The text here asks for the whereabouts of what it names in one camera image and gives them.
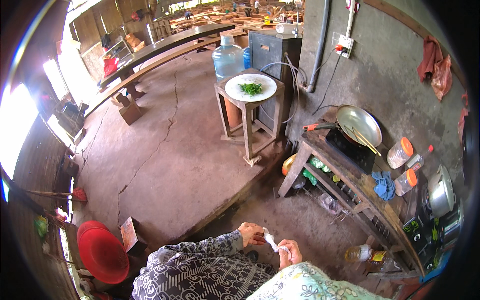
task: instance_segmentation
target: red plastic basin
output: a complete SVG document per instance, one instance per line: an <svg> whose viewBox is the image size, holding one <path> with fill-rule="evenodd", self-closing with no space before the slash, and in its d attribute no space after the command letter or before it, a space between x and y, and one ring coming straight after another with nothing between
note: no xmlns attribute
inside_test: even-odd
<svg viewBox="0 0 480 300"><path fill-rule="evenodd" d="M122 243L102 228L90 228L78 242L80 257L92 275L105 283L118 284L130 269L128 255Z"/></svg>
<svg viewBox="0 0 480 300"><path fill-rule="evenodd" d="M107 231L109 229L107 226L105 226L103 223L100 223L98 221L88 221L80 225L77 231L77 244L80 244L80 238L82 237L82 234L85 232L85 230L90 229L90 228L102 228Z"/></svg>

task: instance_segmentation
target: electrical outlet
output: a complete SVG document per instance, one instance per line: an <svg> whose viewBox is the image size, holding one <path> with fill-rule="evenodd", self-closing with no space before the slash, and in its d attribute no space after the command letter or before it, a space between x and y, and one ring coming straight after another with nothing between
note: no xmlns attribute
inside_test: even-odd
<svg viewBox="0 0 480 300"><path fill-rule="evenodd" d="M347 48L348 51L347 53L342 53L341 51L337 51L336 53L338 55L343 56L344 58L347 58L347 59L350 58L350 53L352 52L352 48L353 48L353 42L354 42L353 38L340 35L340 38L338 39L338 44L342 45L344 48Z"/></svg>

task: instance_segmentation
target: orange lid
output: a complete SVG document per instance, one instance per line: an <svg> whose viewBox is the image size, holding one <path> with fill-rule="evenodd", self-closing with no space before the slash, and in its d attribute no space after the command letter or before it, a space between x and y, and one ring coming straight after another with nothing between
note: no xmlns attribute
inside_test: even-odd
<svg viewBox="0 0 480 300"><path fill-rule="evenodd" d="M408 156L412 156L413 155L413 146L412 146L412 143L410 143L410 141L408 140L408 138L402 137L401 143L402 143L403 151L405 151L405 153Z"/></svg>
<svg viewBox="0 0 480 300"><path fill-rule="evenodd" d="M410 183L411 187L414 187L417 185L417 175L415 175L415 171L413 169L408 169L407 180L408 180L408 183Z"/></svg>

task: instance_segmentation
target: long wooden bench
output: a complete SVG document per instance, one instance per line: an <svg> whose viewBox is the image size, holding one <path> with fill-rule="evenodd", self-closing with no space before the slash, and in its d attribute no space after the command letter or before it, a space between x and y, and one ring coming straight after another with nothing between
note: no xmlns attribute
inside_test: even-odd
<svg viewBox="0 0 480 300"><path fill-rule="evenodd" d="M233 33L232 35L234 37L238 37L238 36L245 36L247 35L248 33L244 33L244 32L235 32ZM90 116L100 105L104 104L110 97L114 96L119 90L125 88L127 85L133 83L134 81L137 81L140 77L142 77L143 75L147 74L148 72L150 72L151 70L153 69L156 69L158 68L159 66L171 61L171 60L174 60L182 55L185 55L187 53L190 53L190 52L193 52L193 51L196 51L198 49L201 49L201 48L204 48L208 45L211 45L211 44L215 44L215 43L218 43L220 42L220 37L216 37L216 38L213 38L213 39L210 39L208 41L205 41L205 42L202 42L202 43L198 43L196 45L192 45L192 46L189 46L187 48L183 48L175 53L172 53L168 56L165 56L164 58L160 59L160 60L157 60L151 64L149 64L148 66L146 66L145 68L139 70L137 73L131 75L130 77L128 77L127 79L125 79L124 81L122 81L121 83L119 83L118 85L116 85L115 87L113 87L112 89L106 91L104 94L100 94L100 99L101 101L94 107L92 108L87 114L86 114L86 118L88 118L88 116Z"/></svg>

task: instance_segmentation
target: faucet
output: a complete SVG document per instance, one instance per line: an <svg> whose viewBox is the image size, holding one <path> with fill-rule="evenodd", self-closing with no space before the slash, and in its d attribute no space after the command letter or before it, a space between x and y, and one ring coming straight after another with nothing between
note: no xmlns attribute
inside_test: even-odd
<svg viewBox="0 0 480 300"><path fill-rule="evenodd" d="M292 34L295 36L295 38L297 38L298 35L299 35L300 9L299 9L296 5L293 5L293 4L291 4L291 3L288 3L288 4L285 4L284 6L282 6L278 12L281 12L282 9L283 9L285 6L287 6L287 5L293 6L293 8L297 9L297 27L296 27L295 29L293 29L293 31L292 31Z"/></svg>

